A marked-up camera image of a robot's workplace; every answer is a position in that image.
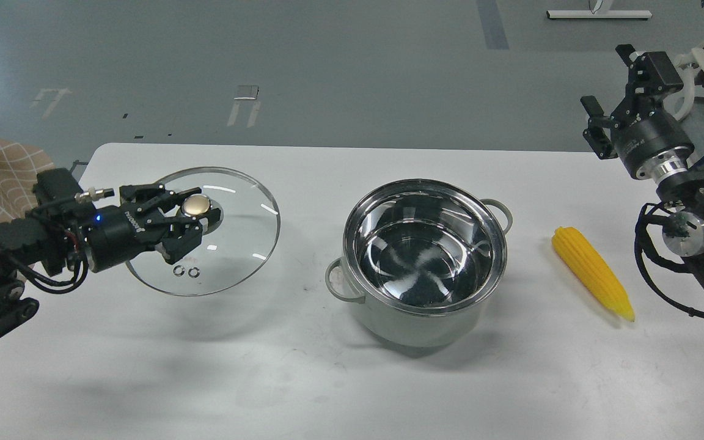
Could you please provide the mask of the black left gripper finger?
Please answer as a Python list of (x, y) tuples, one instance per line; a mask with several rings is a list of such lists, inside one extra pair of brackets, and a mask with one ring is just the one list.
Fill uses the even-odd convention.
[(160, 183), (119, 187), (121, 206), (132, 213), (148, 213), (156, 208), (170, 211), (196, 194), (201, 194), (198, 187), (176, 192)]
[(213, 233), (223, 220), (223, 209), (211, 208), (204, 213), (190, 214), (179, 210), (160, 221), (167, 227), (160, 239), (160, 254), (164, 261), (173, 265), (187, 256), (203, 241), (203, 236)]

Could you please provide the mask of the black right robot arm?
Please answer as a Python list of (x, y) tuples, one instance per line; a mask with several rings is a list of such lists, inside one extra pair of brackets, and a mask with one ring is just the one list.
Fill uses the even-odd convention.
[(704, 310), (665, 295), (644, 262), (690, 274), (704, 290), (704, 156), (688, 164), (695, 147), (663, 106), (683, 81), (665, 52), (637, 52), (629, 44), (617, 45), (615, 52), (628, 69), (624, 97), (612, 114), (592, 95), (582, 97), (587, 113), (583, 137), (599, 159), (618, 158), (631, 178), (654, 181), (659, 202), (646, 203), (635, 224), (638, 270), (666, 303), (704, 318)]

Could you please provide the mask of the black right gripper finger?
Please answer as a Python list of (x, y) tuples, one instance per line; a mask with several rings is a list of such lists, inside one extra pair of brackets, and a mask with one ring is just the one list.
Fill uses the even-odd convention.
[(614, 143), (606, 133), (606, 130), (617, 129), (618, 123), (606, 116), (597, 98), (592, 95), (581, 97), (581, 105), (587, 114), (587, 127), (583, 131), (583, 137), (589, 147), (601, 160), (618, 158)]
[(615, 52), (628, 67), (628, 83), (624, 98), (628, 101), (653, 100), (662, 102), (681, 91), (684, 81), (665, 52), (637, 52), (633, 45), (620, 44)]

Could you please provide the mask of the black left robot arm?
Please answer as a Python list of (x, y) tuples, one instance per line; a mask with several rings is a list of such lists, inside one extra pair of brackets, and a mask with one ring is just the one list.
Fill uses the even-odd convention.
[(39, 309), (39, 301), (23, 297), (27, 282), (63, 295), (89, 273), (145, 252), (159, 252), (174, 264), (223, 219), (222, 209), (196, 187), (82, 189), (65, 168), (37, 174), (33, 193), (35, 208), (0, 223), (0, 338)]

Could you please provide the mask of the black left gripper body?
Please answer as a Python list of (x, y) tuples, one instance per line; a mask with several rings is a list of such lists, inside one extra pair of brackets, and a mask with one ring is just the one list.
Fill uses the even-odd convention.
[(86, 225), (90, 270), (98, 273), (152, 251), (169, 228), (157, 223), (163, 217), (137, 203), (98, 209), (90, 224)]

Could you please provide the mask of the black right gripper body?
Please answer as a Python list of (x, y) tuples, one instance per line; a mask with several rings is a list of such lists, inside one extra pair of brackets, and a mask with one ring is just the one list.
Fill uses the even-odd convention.
[(646, 179), (645, 164), (670, 152), (688, 159), (695, 145), (675, 117), (665, 111), (662, 96), (626, 95), (612, 112), (610, 139), (629, 176)]

